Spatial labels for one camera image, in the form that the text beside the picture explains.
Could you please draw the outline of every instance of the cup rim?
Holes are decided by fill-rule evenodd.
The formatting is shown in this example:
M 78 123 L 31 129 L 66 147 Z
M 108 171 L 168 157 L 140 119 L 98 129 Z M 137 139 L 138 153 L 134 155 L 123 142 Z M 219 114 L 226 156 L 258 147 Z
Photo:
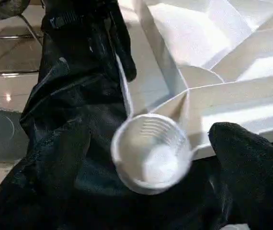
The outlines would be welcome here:
M 159 118 L 159 119 L 162 119 L 162 120 L 168 122 L 180 134 L 180 136 L 182 136 L 182 138 L 184 138 L 185 141 L 188 142 L 186 133 L 171 118 L 163 116 L 163 115 L 159 115 L 159 114 L 137 115 L 137 116 L 135 116 L 131 119 L 127 119 L 125 122 L 123 122 L 122 125 L 116 130 L 116 132 L 112 138 L 111 156 L 112 156 L 112 160 L 113 160 L 113 163 L 115 164 L 116 168 L 122 162 L 122 158 L 121 158 L 121 156 L 119 154 L 119 150 L 118 150 L 118 145 L 119 145 L 119 140 L 120 140 L 121 135 L 124 133 L 124 131 L 127 129 L 127 127 L 129 126 L 129 124 L 131 122 L 133 122 L 137 119 L 140 119 L 140 118 L 144 118 L 144 117 Z M 137 186 L 147 188 L 147 189 L 163 189 L 163 188 L 171 187 L 171 186 L 175 185 L 176 183 L 178 183 L 186 175 L 186 172 L 190 169 L 190 166 L 191 166 L 191 161 L 188 161 L 185 168 L 182 167 L 181 169 L 178 169 L 178 171 L 176 172 L 176 174 L 172 178 L 170 178 L 167 181 L 159 182 L 159 183 L 149 183 L 149 182 L 141 181 L 136 178 L 132 178 L 129 176 L 129 174 L 126 170 L 124 170 L 124 169 L 123 170 L 124 170 L 125 174 L 127 174 L 128 179 L 131 180 L 131 182 L 133 182 Z

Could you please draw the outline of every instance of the black fabric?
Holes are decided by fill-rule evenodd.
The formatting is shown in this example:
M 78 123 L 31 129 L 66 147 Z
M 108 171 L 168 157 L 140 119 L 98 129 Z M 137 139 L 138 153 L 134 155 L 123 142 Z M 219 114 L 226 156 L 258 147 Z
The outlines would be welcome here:
M 209 137 L 249 225 L 273 229 L 273 145 L 232 123 L 214 124 Z
M 72 5 L 56 4 L 60 12 Z M 129 80 L 136 70 L 122 16 L 107 4 L 55 29 L 52 6 L 47 1 L 38 84 L 21 117 L 27 155 L 0 185 L 0 229 L 271 229 L 273 146 L 239 126 L 214 125 L 217 157 L 195 161 L 167 192 L 145 196 L 123 185 L 110 156 L 126 119 L 114 51 Z

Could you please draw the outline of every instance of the chair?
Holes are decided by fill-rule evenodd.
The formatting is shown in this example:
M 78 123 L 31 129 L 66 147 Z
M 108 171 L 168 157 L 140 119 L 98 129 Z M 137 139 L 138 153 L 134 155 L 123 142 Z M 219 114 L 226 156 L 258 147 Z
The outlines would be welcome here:
M 0 40 L 13 40 L 13 39 L 29 39 L 34 38 L 41 46 L 43 45 L 40 37 L 36 34 L 33 27 L 29 24 L 28 20 L 22 15 L 24 10 L 28 7 L 30 0 L 6 0 L 0 5 L 0 20 L 4 20 L 11 17 L 18 17 L 24 21 L 29 30 L 30 34 L 24 35 L 0 35 Z M 35 73 L 38 70 L 34 71 L 6 71 L 0 72 L 0 75 L 18 75 L 18 74 L 27 74 Z

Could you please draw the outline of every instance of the gloved hand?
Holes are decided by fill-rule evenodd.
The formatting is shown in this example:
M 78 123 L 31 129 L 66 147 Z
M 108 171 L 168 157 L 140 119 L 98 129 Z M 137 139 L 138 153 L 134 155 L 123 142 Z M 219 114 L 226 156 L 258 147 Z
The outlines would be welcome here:
M 237 124 L 216 123 L 210 142 L 251 229 L 273 229 L 273 145 Z

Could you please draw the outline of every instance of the metal chair leg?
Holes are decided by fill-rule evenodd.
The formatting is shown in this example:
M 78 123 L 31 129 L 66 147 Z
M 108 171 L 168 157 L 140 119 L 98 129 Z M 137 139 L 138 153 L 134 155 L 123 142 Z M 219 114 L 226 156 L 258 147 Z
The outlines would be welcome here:
M 26 26 L 27 29 L 29 30 L 30 34 L 24 34 L 24 35 L 5 35 L 5 36 L 1 36 L 0 35 L 0 40 L 2 39 L 6 39 L 6 40 L 13 40 L 13 39 L 24 39 L 24 38 L 34 38 L 41 46 L 43 46 L 40 37 L 43 36 L 39 36 L 36 34 L 36 32 L 34 31 L 33 27 L 29 24 L 28 20 L 23 16 L 23 15 L 17 15 L 17 17 L 19 17 L 20 19 L 22 19 Z M 18 75 L 24 75 L 24 74 L 32 74 L 32 73 L 37 73 L 39 70 L 29 70 L 29 71 L 5 71 L 5 72 L 0 72 L 0 76 L 3 77 L 16 77 Z
M 27 26 L 27 29 L 29 30 L 30 34 L 22 34 L 22 35 L 0 35 L 0 40 L 2 39 L 6 39 L 6 40 L 15 40 L 15 39 L 24 39 L 24 38 L 34 38 L 41 46 L 43 45 L 42 42 L 40 41 L 40 37 L 43 37 L 43 36 L 38 36 L 33 27 L 29 24 L 29 22 L 27 21 L 27 19 L 23 16 L 23 15 L 17 15 L 20 19 L 22 19 L 26 26 Z
M 30 25 L 30 23 L 28 22 L 28 20 L 27 20 L 22 14 L 19 14 L 19 15 L 17 15 L 17 16 L 25 22 L 25 24 L 26 24 L 26 26 L 27 26 L 29 32 L 31 33 L 32 37 L 33 37 L 41 46 L 43 46 L 43 43 L 41 42 L 40 37 L 36 34 L 36 32 L 34 31 L 33 27 L 32 27 L 32 26 Z

